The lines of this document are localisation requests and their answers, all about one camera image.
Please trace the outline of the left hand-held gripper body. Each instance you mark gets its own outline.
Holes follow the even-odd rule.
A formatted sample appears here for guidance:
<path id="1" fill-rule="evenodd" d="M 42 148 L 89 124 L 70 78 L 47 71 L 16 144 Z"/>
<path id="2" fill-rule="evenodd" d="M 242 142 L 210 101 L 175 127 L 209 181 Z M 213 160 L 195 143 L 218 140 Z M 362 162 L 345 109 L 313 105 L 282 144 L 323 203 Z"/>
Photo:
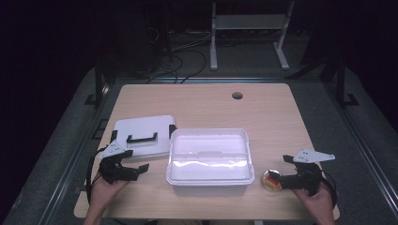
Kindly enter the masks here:
<path id="1" fill-rule="evenodd" d="M 127 151 L 117 141 L 112 141 L 99 154 L 99 173 L 105 181 L 112 184 L 114 181 L 136 181 L 139 176 L 139 170 L 134 168 L 124 167 L 121 164 L 118 154 Z"/>

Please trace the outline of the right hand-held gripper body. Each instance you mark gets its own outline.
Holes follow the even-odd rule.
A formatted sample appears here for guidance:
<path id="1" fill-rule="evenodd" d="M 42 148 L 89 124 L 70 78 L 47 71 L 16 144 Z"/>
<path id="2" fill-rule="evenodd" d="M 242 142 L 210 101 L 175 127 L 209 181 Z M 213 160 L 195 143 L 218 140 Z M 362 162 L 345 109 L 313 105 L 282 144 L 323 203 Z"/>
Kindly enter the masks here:
<path id="1" fill-rule="evenodd" d="M 335 186 L 332 185 L 324 176 L 318 166 L 319 162 L 334 160 L 333 154 L 316 152 L 311 149 L 302 148 L 294 157 L 293 162 L 297 167 L 297 172 L 305 179 L 305 188 L 313 196 L 320 183 L 323 183 L 330 190 L 334 191 Z"/>

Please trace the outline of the round clear container red contents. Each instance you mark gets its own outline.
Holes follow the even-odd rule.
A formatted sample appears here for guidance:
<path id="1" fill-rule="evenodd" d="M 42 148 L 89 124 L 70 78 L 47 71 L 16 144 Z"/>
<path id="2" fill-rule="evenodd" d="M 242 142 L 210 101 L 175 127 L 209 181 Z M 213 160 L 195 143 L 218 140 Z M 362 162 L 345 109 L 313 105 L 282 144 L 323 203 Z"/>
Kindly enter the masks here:
<path id="1" fill-rule="evenodd" d="M 279 192 L 282 191 L 282 185 L 278 178 L 280 174 L 276 170 L 267 170 L 262 176 L 262 186 L 265 190 L 269 192 Z"/>

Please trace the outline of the white lid with black handle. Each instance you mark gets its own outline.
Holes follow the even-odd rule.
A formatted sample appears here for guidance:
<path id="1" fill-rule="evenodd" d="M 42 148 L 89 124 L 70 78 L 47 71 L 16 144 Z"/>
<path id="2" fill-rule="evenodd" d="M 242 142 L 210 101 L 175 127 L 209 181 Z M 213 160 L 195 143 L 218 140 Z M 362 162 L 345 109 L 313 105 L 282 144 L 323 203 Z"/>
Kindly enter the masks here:
<path id="1" fill-rule="evenodd" d="M 130 160 L 162 158 L 169 155 L 170 138 L 176 130 L 172 115 L 118 120 L 111 135 L 125 150 L 132 150 Z"/>

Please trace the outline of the white plastic storage box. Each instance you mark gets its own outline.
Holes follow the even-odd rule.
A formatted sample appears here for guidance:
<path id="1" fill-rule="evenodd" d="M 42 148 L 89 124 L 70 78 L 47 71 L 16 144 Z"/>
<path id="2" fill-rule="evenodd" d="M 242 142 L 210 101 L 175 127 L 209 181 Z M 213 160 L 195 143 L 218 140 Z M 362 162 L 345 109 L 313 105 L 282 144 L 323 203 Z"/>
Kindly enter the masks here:
<path id="1" fill-rule="evenodd" d="M 166 180 L 178 196 L 241 196 L 255 178 L 242 128 L 184 128 L 171 135 Z"/>

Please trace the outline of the person's left hand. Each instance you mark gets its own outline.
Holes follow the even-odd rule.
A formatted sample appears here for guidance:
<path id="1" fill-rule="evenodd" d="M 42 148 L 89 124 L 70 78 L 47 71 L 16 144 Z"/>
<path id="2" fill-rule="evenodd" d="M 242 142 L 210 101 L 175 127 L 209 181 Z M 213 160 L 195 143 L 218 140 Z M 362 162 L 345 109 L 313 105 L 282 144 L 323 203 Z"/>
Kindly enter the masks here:
<path id="1" fill-rule="evenodd" d="M 128 184 L 128 181 L 114 181 L 109 184 L 101 175 L 97 175 L 92 184 L 90 203 L 95 205 L 109 204 Z"/>

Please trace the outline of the person's right hand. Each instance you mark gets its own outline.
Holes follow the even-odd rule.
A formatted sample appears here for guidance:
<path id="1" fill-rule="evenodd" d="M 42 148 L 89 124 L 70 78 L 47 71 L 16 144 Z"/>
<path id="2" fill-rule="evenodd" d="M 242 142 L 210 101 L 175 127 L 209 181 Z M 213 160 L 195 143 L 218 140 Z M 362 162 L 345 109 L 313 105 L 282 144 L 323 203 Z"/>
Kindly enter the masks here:
<path id="1" fill-rule="evenodd" d="M 329 189 L 325 185 L 320 184 L 313 196 L 309 196 L 304 189 L 293 189 L 292 192 L 304 205 L 313 221 L 317 218 L 334 219 L 332 198 Z"/>

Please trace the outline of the white metal stand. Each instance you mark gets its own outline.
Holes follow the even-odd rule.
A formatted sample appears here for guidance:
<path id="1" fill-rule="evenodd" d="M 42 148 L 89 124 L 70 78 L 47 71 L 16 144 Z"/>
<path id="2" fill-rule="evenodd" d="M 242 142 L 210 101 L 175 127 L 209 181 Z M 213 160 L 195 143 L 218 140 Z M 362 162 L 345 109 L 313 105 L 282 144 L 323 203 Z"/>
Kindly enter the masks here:
<path id="1" fill-rule="evenodd" d="M 224 30 L 277 30 L 279 39 L 273 43 L 282 70 L 290 69 L 283 52 L 283 43 L 290 24 L 296 0 L 288 0 L 286 12 L 283 14 L 243 14 L 221 15 L 217 13 L 217 3 L 212 3 L 211 40 L 209 47 L 210 69 L 218 69 L 216 36 L 218 31 Z"/>

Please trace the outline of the aluminium frame rail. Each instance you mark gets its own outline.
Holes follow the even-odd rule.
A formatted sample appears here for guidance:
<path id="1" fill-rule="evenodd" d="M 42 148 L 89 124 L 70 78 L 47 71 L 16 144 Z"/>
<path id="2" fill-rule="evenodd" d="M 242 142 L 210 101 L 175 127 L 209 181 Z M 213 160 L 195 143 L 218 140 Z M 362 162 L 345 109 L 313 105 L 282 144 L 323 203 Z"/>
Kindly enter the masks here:
<path id="1" fill-rule="evenodd" d="M 120 91 L 107 84 L 99 106 L 86 100 L 95 95 L 93 84 L 81 85 L 40 158 L 39 171 L 52 189 L 34 225 L 83 225 L 76 215 L 78 201 L 87 203 L 85 179 L 89 160 L 97 151 Z"/>
<path id="2" fill-rule="evenodd" d="M 374 178 L 375 183 L 383 194 L 383 197 L 389 205 L 390 210 L 398 220 L 398 192 L 395 190 L 390 180 L 380 167 L 379 163 L 376 161 L 374 154 L 371 152 L 371 148 L 360 133 L 359 128 L 355 124 L 351 114 L 346 109 L 346 106 L 337 100 L 337 92 L 334 91 L 332 85 L 328 83 L 324 83 L 324 88 L 326 89 L 326 92 L 329 95 L 332 103 L 337 108 L 339 114 L 342 116 L 349 132 L 353 136 L 357 147 L 360 150 L 361 157 L 370 170 L 370 175 Z"/>

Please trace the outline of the black frame post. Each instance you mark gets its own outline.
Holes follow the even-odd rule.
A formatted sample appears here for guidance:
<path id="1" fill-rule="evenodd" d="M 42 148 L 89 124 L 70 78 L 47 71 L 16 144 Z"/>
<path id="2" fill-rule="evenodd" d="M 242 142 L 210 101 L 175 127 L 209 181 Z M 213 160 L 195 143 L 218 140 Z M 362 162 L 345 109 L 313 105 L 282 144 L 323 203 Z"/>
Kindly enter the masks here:
<path id="1" fill-rule="evenodd" d="M 107 91 L 107 82 L 104 76 L 104 66 L 100 59 L 97 60 L 96 65 L 94 66 L 94 74 L 95 74 L 95 93 L 93 95 L 89 95 L 86 98 L 85 105 L 92 105 L 95 109 L 97 109 L 106 95 Z"/>
<path id="2" fill-rule="evenodd" d="M 336 99 L 339 105 L 344 109 L 347 106 L 359 106 L 359 103 L 353 94 L 347 94 L 345 88 L 345 65 L 342 58 L 338 59 Z"/>

